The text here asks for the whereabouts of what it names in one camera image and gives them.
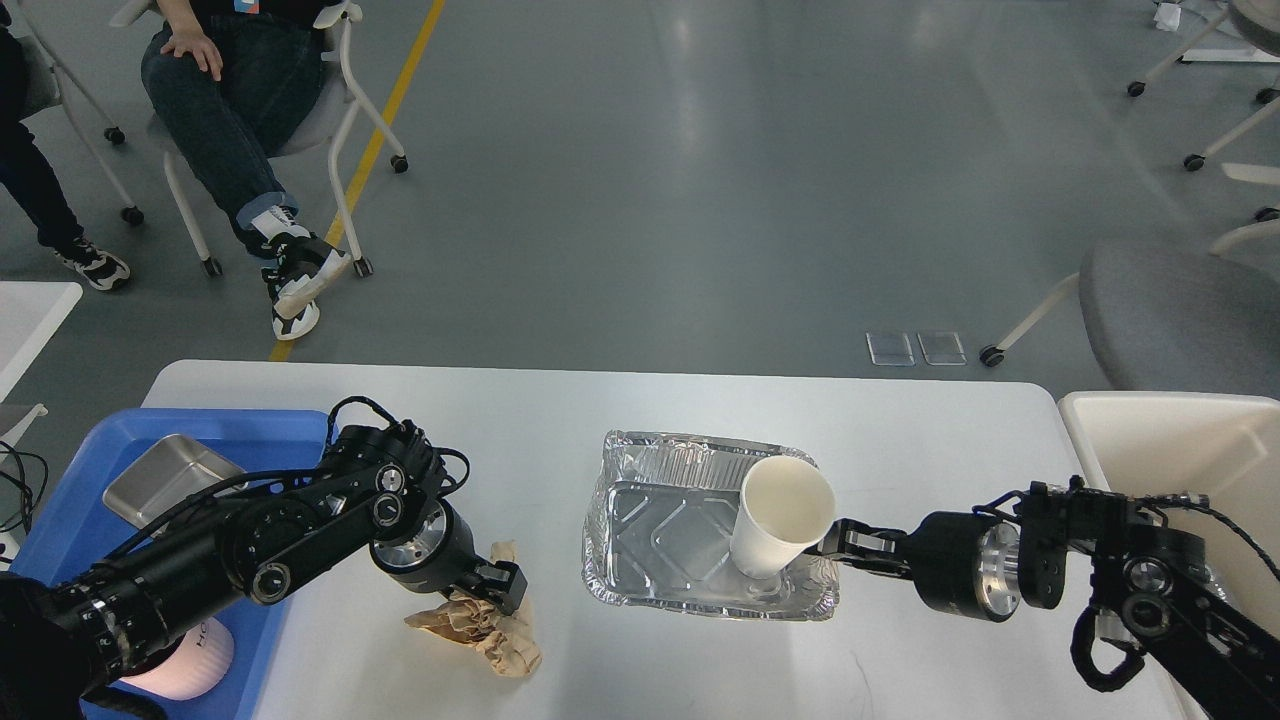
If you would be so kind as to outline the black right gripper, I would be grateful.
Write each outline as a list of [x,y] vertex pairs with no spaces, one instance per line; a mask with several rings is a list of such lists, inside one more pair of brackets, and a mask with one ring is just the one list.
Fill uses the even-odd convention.
[[1007,621],[1020,603],[1019,552],[1015,525],[965,512],[932,512],[909,536],[844,518],[820,539],[824,559],[913,582],[929,609],[992,623]]

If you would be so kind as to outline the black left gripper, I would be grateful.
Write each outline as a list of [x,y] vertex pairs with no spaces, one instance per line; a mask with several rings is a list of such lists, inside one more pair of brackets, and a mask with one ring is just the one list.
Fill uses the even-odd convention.
[[475,553],[468,524],[444,500],[422,509],[419,529],[408,539],[374,543],[370,555],[376,568],[408,591],[462,591],[506,616],[520,610],[529,587],[517,562],[488,562]]

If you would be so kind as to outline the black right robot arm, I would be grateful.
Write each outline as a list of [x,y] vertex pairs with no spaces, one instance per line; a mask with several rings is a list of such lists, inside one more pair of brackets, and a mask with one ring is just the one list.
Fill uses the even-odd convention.
[[1236,529],[1203,495],[1133,497],[1074,477],[932,512],[910,532],[844,518],[808,552],[910,582],[934,611],[989,623],[1023,605],[1057,607],[1066,557],[1082,553],[1091,597],[1070,656],[1089,688],[1119,691],[1152,659],[1207,717],[1275,719],[1277,639],[1212,587],[1206,542],[1171,527],[1171,510]]

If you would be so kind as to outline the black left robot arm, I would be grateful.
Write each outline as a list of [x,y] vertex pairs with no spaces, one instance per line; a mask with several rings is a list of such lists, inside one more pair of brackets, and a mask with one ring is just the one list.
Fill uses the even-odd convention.
[[326,419],[317,465],[242,473],[163,511],[87,571],[55,587],[3,574],[3,716],[81,719],[96,705],[164,719],[124,676],[169,659],[180,638],[243,597],[270,606],[358,550],[415,593],[462,594],[513,615],[518,564],[474,551],[449,505],[453,448],[413,421]]

